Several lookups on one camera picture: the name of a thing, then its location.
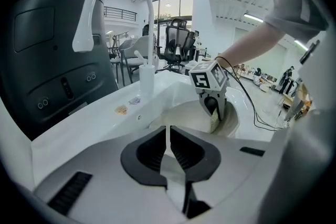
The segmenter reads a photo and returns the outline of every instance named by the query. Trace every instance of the orange sticker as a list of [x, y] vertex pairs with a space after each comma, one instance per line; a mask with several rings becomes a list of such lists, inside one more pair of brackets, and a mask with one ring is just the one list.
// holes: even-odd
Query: orange sticker
[[114, 111], [119, 115], [126, 115], [127, 114], [127, 107], [125, 105], [121, 105], [121, 106], [117, 107]]

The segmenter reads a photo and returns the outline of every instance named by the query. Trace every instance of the forearm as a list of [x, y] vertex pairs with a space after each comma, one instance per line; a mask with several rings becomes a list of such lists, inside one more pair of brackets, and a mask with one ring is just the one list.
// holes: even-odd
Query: forearm
[[[220, 56], [227, 59], [232, 66], [235, 66], [269, 51], [284, 35], [284, 32], [272, 25], [262, 23], [236, 41]], [[229, 67], [229, 64], [224, 59], [217, 58], [217, 61], [222, 67]]]

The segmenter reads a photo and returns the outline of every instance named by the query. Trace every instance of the black machine panel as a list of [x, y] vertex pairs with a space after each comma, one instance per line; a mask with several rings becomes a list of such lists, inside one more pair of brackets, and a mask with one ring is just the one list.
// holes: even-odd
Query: black machine panel
[[92, 15], [95, 46], [74, 52], [84, 0], [17, 0], [1, 33], [0, 94], [20, 129], [35, 139], [83, 104], [116, 91], [103, 4]]

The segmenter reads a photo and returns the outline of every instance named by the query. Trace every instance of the rolled-up sleeve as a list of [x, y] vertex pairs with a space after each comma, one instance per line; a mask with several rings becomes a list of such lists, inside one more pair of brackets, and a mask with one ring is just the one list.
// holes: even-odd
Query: rolled-up sleeve
[[264, 21], [303, 43], [327, 27], [311, 0], [274, 0], [273, 10]]

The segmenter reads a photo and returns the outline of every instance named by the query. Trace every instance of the balcony railing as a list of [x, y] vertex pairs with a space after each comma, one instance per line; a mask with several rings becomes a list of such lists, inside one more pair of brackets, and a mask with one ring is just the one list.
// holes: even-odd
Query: balcony railing
[[136, 21], [135, 12], [130, 12], [129, 10], [112, 8], [112, 7], [104, 7], [104, 17], [130, 20], [132, 22]]

